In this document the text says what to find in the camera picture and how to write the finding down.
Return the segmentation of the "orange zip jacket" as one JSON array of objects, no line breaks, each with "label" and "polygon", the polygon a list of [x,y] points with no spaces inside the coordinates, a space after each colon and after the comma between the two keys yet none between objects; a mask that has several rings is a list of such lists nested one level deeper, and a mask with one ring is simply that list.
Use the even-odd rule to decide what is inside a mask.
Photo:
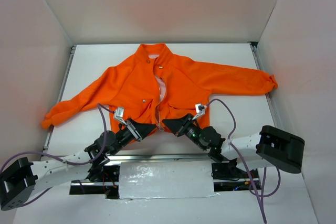
[{"label": "orange zip jacket", "polygon": [[275,77],[261,70],[195,61],[165,44],[141,44],[72,99],[52,107],[41,126],[61,125],[101,104],[122,107],[125,119],[167,131],[164,120],[195,114],[195,105],[207,104],[213,94],[263,95],[277,86]]}]

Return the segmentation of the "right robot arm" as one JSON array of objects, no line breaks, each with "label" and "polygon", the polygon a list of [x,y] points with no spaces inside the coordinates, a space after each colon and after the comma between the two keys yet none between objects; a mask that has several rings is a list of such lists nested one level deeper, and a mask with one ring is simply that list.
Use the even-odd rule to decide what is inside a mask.
[{"label": "right robot arm", "polygon": [[259,133],[246,137],[225,139],[212,126],[201,128],[191,114],[163,123],[175,136],[186,136],[207,151],[213,161],[230,162],[228,171],[233,177],[241,177],[247,166],[250,170],[274,166],[301,173],[305,141],[273,126],[264,125]]}]

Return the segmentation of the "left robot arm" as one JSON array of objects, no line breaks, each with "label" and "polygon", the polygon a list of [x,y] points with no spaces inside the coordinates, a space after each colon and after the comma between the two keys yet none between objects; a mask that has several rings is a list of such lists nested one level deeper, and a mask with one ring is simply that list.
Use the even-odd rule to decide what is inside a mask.
[{"label": "left robot arm", "polygon": [[117,133],[103,132],[83,151],[50,160],[31,162],[27,157],[15,158],[1,169],[1,210],[8,211],[26,205],[27,200],[46,189],[74,180],[98,181],[109,156],[115,155],[133,140],[150,135],[154,124],[126,121]]}]

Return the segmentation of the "white foil-edged panel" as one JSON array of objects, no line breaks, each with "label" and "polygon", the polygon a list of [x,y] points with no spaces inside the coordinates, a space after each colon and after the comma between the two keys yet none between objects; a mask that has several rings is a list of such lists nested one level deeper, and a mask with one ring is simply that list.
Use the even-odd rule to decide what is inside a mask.
[{"label": "white foil-edged panel", "polygon": [[206,198],[216,195],[210,161],[122,163],[121,199]]}]

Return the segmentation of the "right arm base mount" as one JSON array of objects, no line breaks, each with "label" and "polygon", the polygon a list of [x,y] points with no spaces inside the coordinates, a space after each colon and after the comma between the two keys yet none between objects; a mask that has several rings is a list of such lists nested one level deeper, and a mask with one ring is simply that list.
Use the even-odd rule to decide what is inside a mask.
[{"label": "right arm base mount", "polygon": [[246,171],[238,169],[231,162],[212,162],[214,192],[248,191],[252,189],[250,178]]}]

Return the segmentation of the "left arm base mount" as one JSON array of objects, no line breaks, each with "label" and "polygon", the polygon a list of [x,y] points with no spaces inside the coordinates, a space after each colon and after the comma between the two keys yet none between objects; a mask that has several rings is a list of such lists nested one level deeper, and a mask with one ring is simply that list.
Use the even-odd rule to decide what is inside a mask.
[{"label": "left arm base mount", "polygon": [[104,166],[94,181],[73,180],[69,195],[102,195],[106,199],[119,199],[119,175],[119,164]]}]

